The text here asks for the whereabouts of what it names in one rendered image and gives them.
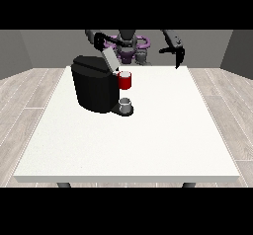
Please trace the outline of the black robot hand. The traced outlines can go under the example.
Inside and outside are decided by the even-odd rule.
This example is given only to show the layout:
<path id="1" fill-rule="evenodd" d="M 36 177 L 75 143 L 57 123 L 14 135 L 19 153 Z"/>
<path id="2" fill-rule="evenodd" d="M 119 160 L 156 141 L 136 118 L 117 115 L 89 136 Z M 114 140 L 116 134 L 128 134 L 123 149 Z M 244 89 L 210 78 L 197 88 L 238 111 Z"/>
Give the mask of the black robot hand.
<path id="1" fill-rule="evenodd" d="M 161 48 L 159 50 L 160 53 L 167 53 L 170 52 L 172 54 L 176 55 L 176 66 L 175 68 L 178 69 L 180 67 L 180 65 L 183 63 L 184 61 L 184 57 L 185 57 L 185 49 L 180 46 L 180 47 L 166 47 L 166 48 Z"/>
<path id="2" fill-rule="evenodd" d="M 105 42 L 110 41 L 116 45 L 124 46 L 125 44 L 118 40 L 118 39 L 113 39 L 103 33 L 95 33 L 94 34 L 94 47 L 98 49 L 99 51 L 103 51 L 105 49 Z"/>

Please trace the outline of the pale grey machine lid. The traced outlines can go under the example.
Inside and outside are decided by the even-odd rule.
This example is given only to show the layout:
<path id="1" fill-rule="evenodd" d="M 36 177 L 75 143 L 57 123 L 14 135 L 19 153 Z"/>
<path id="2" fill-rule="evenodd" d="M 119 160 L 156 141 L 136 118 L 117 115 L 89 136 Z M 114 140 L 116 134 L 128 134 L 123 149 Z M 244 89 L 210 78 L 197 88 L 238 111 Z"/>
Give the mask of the pale grey machine lid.
<path id="1" fill-rule="evenodd" d="M 119 67 L 120 63 L 111 47 L 105 48 L 102 51 L 102 56 L 105 59 L 111 72 L 115 72 Z"/>

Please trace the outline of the small grey coffee pod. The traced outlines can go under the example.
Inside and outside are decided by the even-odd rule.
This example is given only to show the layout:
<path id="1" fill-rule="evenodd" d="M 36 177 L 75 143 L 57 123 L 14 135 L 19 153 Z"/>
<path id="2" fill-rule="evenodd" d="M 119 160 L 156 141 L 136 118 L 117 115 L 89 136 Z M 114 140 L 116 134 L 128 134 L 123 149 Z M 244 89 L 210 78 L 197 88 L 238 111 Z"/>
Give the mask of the small grey coffee pod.
<path id="1" fill-rule="evenodd" d="M 137 64 L 144 65 L 146 63 L 147 51 L 138 50 L 135 54 L 135 61 Z"/>

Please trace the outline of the black coffee machine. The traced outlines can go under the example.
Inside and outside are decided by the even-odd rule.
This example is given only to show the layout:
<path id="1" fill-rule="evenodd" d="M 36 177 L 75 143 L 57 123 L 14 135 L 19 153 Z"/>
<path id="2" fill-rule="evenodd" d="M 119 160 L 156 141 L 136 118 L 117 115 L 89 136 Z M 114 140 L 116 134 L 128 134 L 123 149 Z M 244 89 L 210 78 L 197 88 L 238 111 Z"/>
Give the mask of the black coffee machine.
<path id="1" fill-rule="evenodd" d="M 117 69 L 111 72 L 105 59 L 97 56 L 77 56 L 71 72 L 78 103 L 84 109 L 100 114 L 109 112 L 122 117 L 133 114 L 133 106 L 127 114 L 120 112 L 120 88 Z"/>

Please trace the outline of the red pod holder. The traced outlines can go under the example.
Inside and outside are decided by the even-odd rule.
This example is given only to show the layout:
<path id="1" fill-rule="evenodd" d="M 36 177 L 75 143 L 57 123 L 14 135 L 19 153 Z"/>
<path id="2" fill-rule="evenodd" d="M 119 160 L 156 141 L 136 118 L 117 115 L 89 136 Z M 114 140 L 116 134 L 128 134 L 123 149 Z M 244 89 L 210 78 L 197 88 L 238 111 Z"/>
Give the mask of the red pod holder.
<path id="1" fill-rule="evenodd" d="M 121 71 L 118 74 L 119 88 L 127 90 L 131 87 L 131 73 L 129 71 Z"/>

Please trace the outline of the small grey cup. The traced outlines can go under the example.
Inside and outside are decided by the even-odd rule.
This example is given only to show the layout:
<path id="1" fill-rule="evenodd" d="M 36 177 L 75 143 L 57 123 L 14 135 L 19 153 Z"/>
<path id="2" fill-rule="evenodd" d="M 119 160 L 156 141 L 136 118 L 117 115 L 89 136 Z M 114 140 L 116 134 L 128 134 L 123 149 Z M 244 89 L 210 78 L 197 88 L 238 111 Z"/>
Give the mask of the small grey cup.
<path id="1" fill-rule="evenodd" d="M 131 101 L 129 98 L 121 98 L 119 100 L 120 112 L 123 114 L 127 114 L 131 110 Z"/>

